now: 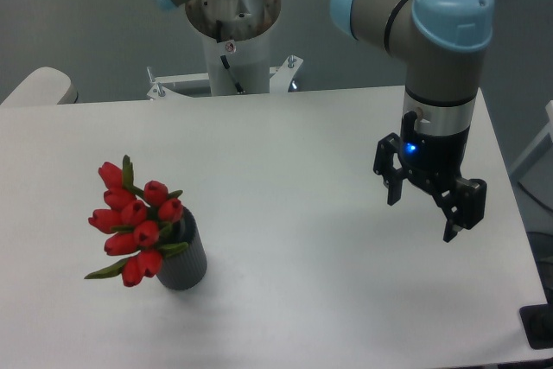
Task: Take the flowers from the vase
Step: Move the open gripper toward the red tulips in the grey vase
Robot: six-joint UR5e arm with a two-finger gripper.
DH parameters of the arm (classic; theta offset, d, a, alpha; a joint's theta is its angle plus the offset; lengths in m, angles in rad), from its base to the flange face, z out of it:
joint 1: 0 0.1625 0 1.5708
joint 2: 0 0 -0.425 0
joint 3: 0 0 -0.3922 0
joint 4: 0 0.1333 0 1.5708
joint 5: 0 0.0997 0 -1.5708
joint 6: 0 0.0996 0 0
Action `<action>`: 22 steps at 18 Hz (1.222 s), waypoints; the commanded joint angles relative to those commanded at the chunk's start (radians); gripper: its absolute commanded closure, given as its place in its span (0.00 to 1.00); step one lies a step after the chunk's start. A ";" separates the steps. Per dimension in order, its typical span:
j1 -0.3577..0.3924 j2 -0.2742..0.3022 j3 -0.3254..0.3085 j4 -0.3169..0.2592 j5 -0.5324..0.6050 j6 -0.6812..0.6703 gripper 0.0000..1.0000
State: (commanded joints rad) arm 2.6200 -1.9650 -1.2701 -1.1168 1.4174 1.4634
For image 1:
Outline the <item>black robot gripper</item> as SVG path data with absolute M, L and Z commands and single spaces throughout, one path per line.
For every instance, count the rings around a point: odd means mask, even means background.
M 403 115 L 400 137 L 391 133 L 378 142 L 373 172 L 383 178 L 389 206 L 401 199 L 404 168 L 413 185 L 432 193 L 446 217 L 443 241 L 449 243 L 484 218 L 487 183 L 461 177 L 469 129 L 450 136 L 431 136 L 418 132 L 415 126 L 416 113 L 409 111 Z M 396 168 L 394 157 L 398 155 L 401 165 Z

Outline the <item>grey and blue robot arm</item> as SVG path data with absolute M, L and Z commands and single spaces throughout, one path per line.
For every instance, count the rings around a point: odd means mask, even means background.
M 205 41 L 213 95 L 276 89 L 266 36 L 280 0 L 156 0 L 186 9 Z M 480 74 L 493 35 L 494 0 L 330 0 L 334 25 L 407 67 L 401 129 L 378 142 L 374 172 L 387 201 L 410 182 L 443 211 L 444 240 L 484 216 L 486 183 L 461 175 Z

